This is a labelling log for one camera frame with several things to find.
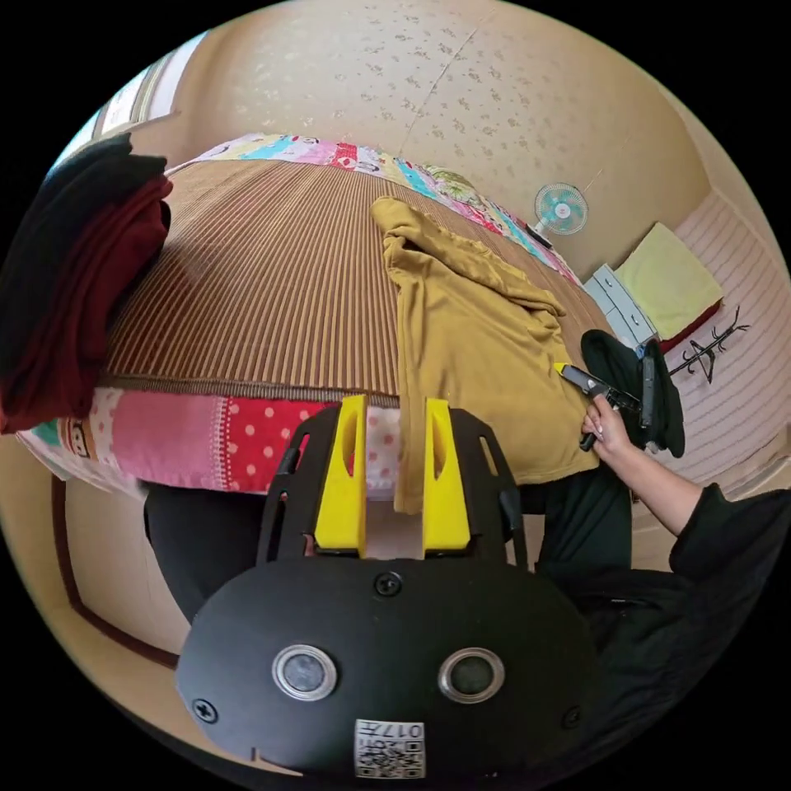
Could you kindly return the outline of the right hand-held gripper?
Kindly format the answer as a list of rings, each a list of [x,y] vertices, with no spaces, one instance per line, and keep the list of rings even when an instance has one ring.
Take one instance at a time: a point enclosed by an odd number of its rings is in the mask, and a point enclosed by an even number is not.
[[[634,445],[653,445],[682,457],[686,433],[681,398],[659,343],[649,340],[638,355],[606,332],[589,330],[581,338],[581,353],[584,368],[554,363],[555,371],[589,398],[603,394],[621,412]]]

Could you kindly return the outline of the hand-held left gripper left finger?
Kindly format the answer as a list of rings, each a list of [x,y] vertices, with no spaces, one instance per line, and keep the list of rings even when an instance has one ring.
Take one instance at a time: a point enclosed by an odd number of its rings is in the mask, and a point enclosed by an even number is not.
[[[337,410],[313,533],[321,553],[366,552],[366,441],[367,397],[346,397]]]

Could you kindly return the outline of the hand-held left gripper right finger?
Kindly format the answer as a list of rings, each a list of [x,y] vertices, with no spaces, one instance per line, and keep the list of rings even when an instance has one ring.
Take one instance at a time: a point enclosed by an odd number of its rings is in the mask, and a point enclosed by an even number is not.
[[[424,551],[465,551],[471,534],[452,416],[445,400],[425,407],[422,547]]]

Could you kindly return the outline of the person's right hand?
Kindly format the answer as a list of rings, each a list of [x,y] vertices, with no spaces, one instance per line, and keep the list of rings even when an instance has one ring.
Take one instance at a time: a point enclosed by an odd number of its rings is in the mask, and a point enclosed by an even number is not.
[[[583,419],[582,431],[593,436],[593,450],[609,466],[623,461],[634,450],[620,413],[603,394],[592,398]]]

